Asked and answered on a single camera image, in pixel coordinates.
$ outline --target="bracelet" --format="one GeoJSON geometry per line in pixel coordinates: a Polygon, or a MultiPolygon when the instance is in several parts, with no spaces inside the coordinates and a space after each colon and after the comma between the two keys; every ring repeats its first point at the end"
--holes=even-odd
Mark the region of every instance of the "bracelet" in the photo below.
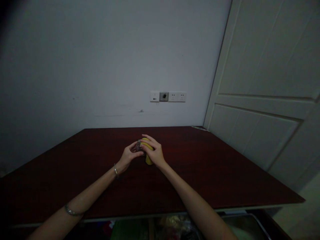
{"type": "Polygon", "coordinates": [[[68,204],[69,204],[69,203],[67,203],[67,204],[64,206],[64,209],[66,210],[66,212],[67,212],[70,216],[76,217],[76,216],[81,216],[81,215],[83,215],[83,213],[77,213],[77,212],[72,211],[72,210],[69,208],[68,204]]]}
{"type": "Polygon", "coordinates": [[[119,178],[118,172],[116,170],[116,164],[113,165],[113,168],[114,168],[114,172],[116,173],[116,177],[119,178]]]}

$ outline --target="yellow toy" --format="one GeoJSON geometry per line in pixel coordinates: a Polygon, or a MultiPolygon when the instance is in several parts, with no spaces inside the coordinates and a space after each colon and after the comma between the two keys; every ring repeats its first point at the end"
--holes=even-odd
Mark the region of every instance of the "yellow toy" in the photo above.
{"type": "Polygon", "coordinates": [[[147,155],[147,153],[141,148],[141,144],[146,145],[149,149],[151,149],[153,151],[153,147],[151,147],[149,144],[147,143],[143,143],[140,140],[138,140],[137,145],[136,145],[136,150],[137,151],[143,151],[144,155],[146,156],[146,164],[148,165],[152,165],[153,162],[151,161],[150,157],[147,155]]]}

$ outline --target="door panel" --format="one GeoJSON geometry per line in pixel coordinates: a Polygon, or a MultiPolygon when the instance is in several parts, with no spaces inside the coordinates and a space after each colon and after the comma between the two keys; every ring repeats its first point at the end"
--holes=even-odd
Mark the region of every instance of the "door panel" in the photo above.
{"type": "Polygon", "coordinates": [[[317,0],[234,0],[204,121],[293,189],[320,156],[319,26],[317,0]]]}

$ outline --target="wooden table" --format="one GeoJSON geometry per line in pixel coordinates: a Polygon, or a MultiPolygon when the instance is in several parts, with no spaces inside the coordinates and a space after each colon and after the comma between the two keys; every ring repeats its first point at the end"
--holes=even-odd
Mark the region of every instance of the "wooden table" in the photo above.
{"type": "MultiPolygon", "coordinates": [[[[43,222],[109,170],[124,147],[141,138],[142,133],[162,144],[168,164],[214,209],[304,201],[207,131],[192,127],[84,129],[1,179],[7,223],[43,222]]],[[[157,167],[137,158],[84,218],[185,210],[157,167]]]]}

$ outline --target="electrical socket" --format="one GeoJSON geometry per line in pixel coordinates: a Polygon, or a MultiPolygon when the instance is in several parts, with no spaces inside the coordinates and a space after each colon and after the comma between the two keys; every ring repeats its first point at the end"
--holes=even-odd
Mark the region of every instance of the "electrical socket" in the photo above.
{"type": "Polygon", "coordinates": [[[160,92],[160,102],[167,102],[169,99],[168,92],[160,92]]]}
{"type": "Polygon", "coordinates": [[[177,92],[169,92],[168,102],[177,102],[178,93],[177,92]]]}
{"type": "Polygon", "coordinates": [[[185,102],[187,99],[187,93],[186,92],[179,92],[177,95],[177,102],[185,102]]]}
{"type": "Polygon", "coordinates": [[[169,102],[185,102],[187,99],[186,92],[169,92],[169,102]]]}
{"type": "Polygon", "coordinates": [[[160,91],[150,91],[150,102],[159,102],[160,91]]]}

